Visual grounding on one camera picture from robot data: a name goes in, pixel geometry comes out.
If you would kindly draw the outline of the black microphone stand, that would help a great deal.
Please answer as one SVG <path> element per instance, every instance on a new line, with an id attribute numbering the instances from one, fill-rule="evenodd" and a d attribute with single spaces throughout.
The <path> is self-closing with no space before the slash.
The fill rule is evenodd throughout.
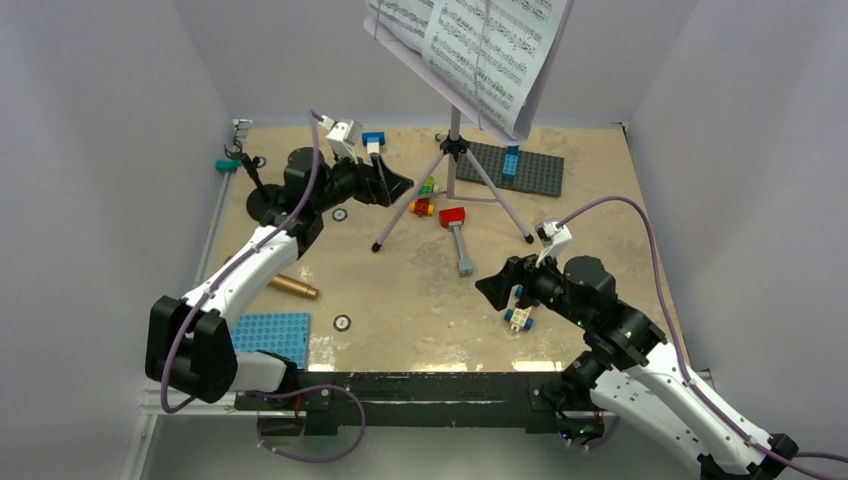
<path id="1" fill-rule="evenodd" d="M 274 183 L 264 183 L 259 175 L 259 168 L 243 147 L 241 140 L 234 138 L 232 146 L 225 147 L 225 155 L 230 160 L 239 160 L 247 176 L 254 184 L 253 191 L 246 199 L 245 208 L 248 215 L 261 225 L 279 225 L 288 215 L 281 203 L 283 186 Z"/>

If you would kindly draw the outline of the gold microphone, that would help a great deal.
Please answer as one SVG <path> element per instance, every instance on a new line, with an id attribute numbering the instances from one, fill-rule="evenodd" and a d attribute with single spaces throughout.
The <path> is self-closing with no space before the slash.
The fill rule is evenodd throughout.
<path id="1" fill-rule="evenodd" d="M 279 291 L 310 300 L 315 300 L 320 295 L 319 289 L 283 274 L 273 277 L 269 282 L 269 286 Z"/>

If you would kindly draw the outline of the white sheet music pages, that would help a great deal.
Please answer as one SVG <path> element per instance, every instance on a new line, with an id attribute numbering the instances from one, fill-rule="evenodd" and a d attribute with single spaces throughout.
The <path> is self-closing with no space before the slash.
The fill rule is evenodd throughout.
<path id="1" fill-rule="evenodd" d="M 365 30 L 496 141 L 527 140 L 570 1 L 368 1 Z"/>

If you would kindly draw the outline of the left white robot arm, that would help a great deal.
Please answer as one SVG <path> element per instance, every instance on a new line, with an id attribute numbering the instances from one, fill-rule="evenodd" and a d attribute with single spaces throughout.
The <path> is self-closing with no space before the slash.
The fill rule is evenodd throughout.
<path id="1" fill-rule="evenodd" d="M 390 207 L 413 181 L 393 172 L 379 154 L 367 160 L 336 156 L 327 164 L 316 147 L 292 151 L 283 183 L 247 242 L 210 278 L 178 298 L 160 297 L 149 316 L 144 371 L 167 393 L 214 403 L 230 392 L 259 392 L 272 408 L 297 399 L 293 362 L 267 350 L 241 352 L 232 331 L 273 277 L 299 260 L 324 227 L 323 214 L 354 199 Z"/>

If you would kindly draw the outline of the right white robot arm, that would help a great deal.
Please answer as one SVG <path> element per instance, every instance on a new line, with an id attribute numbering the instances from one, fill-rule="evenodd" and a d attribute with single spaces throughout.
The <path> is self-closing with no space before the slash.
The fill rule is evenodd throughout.
<path id="1" fill-rule="evenodd" d="M 539 306 L 584 332 L 587 350 L 561 374 L 564 399 L 590 402 L 668 448 L 702 479 L 774 479 L 799 452 L 788 435 L 746 420 L 686 363 L 640 310 L 619 299 L 616 280 L 600 259 L 512 256 L 476 288 L 497 310 L 514 288 L 517 305 Z"/>

